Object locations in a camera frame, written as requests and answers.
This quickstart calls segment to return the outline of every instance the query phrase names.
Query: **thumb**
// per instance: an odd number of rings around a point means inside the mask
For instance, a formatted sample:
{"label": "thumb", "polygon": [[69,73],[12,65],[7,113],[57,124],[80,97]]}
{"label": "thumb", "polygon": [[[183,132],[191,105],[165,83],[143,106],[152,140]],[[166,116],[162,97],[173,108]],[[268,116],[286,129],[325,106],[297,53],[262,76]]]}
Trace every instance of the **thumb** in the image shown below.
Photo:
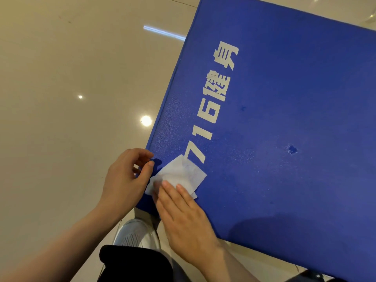
{"label": "thumb", "polygon": [[136,180],[139,181],[142,185],[146,186],[147,182],[150,179],[150,176],[153,173],[153,166],[154,161],[152,160],[145,164]]}

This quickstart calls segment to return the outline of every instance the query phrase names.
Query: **polished tile floor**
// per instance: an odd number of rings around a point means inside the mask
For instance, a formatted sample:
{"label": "polished tile floor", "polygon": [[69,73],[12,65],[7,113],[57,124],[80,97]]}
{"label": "polished tile floor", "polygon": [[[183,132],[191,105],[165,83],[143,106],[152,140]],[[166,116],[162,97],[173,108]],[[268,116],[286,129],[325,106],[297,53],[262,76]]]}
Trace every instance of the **polished tile floor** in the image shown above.
{"label": "polished tile floor", "polygon": [[[376,29],[376,0],[264,1]],[[198,2],[1,1],[0,271],[84,216],[117,155],[146,145]],[[143,116],[151,125],[141,123]],[[163,228],[158,231],[169,251]],[[261,281],[302,271],[228,247]],[[96,281],[98,251],[74,281]],[[177,260],[193,281],[204,281]]]}

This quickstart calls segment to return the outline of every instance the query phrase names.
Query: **hand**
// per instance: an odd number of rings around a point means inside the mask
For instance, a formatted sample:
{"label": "hand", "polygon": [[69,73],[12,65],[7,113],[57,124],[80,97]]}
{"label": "hand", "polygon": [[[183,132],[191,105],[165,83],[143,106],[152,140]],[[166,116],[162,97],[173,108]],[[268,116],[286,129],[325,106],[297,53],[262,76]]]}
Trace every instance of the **hand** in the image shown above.
{"label": "hand", "polygon": [[98,208],[108,212],[119,222],[141,199],[146,185],[153,173],[154,155],[141,149],[127,149],[108,169]]}
{"label": "hand", "polygon": [[201,272],[223,251],[210,222],[186,189],[155,182],[153,195],[170,247]]}

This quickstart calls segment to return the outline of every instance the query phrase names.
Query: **white wet wipe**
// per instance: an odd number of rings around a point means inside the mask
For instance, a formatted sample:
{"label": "white wet wipe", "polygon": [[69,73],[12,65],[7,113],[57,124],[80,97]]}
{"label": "white wet wipe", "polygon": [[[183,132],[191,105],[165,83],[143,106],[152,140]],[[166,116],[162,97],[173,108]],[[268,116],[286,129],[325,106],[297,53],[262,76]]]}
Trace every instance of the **white wet wipe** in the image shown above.
{"label": "white wet wipe", "polygon": [[166,166],[164,166],[157,175],[150,178],[146,187],[145,194],[153,194],[153,183],[155,181],[167,180],[176,188],[177,184],[183,185],[193,199],[197,198],[195,190],[205,179],[206,174],[197,165],[188,158],[179,155]]}

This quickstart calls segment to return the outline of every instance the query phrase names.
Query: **shoe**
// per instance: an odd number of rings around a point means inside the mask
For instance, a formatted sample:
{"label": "shoe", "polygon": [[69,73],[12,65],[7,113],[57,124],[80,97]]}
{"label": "shoe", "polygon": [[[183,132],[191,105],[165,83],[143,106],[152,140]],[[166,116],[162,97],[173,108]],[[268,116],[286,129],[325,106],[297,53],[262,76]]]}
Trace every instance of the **shoe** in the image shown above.
{"label": "shoe", "polygon": [[161,249],[157,232],[140,219],[127,221],[116,234],[113,245]]}

